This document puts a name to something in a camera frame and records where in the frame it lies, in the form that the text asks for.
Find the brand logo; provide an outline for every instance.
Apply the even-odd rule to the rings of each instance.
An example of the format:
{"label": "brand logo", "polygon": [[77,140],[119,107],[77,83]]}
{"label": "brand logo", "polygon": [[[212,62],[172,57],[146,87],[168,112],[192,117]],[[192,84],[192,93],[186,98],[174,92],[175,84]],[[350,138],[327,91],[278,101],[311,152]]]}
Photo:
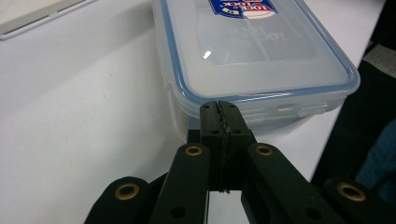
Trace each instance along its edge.
{"label": "brand logo", "polygon": [[217,15],[237,19],[261,19],[276,14],[270,0],[209,0]]}

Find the blue and red label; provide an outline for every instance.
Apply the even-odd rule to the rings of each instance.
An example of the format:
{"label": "blue and red label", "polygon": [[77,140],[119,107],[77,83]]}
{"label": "blue and red label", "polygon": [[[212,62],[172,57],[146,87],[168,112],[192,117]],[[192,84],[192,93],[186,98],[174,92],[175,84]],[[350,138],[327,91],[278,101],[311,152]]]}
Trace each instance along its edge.
{"label": "blue and red label", "polygon": [[275,15],[270,0],[209,0],[216,15],[237,19],[261,19]]}

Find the blue jeans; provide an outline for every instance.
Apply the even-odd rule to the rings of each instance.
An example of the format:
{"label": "blue jeans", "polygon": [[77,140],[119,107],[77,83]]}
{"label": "blue jeans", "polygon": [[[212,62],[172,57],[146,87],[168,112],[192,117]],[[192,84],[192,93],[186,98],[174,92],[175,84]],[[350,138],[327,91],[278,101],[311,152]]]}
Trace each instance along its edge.
{"label": "blue jeans", "polygon": [[396,207],[396,119],[379,135],[356,180]]}

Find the clear plastic food container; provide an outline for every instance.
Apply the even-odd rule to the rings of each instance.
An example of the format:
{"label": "clear plastic food container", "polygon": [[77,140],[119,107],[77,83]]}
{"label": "clear plastic food container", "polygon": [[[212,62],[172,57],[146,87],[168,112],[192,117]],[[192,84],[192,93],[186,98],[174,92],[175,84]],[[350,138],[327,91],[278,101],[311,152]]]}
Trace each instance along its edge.
{"label": "clear plastic food container", "polygon": [[359,73],[303,0],[153,0],[178,132],[199,106],[228,101],[273,130],[341,105]]}

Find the brass screw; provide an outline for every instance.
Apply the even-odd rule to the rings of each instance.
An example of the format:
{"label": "brass screw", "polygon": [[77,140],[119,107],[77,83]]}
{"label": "brass screw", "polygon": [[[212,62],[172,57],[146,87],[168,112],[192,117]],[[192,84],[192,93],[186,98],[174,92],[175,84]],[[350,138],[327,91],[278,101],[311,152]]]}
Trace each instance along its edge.
{"label": "brass screw", "polygon": [[187,147],[184,152],[189,156],[199,156],[202,154],[203,150],[200,147]]}
{"label": "brass screw", "polygon": [[256,152],[263,156],[271,156],[274,154],[274,151],[271,148],[265,146],[257,146]]}
{"label": "brass screw", "polygon": [[[124,189],[132,188],[132,192],[122,193]],[[126,183],[116,189],[115,196],[118,200],[126,201],[136,197],[139,192],[139,186],[134,183]]]}
{"label": "brass screw", "polygon": [[363,191],[353,185],[347,183],[339,183],[337,185],[337,190],[342,196],[348,198],[349,200],[355,202],[363,202],[364,200],[366,200],[366,195],[363,193]]}

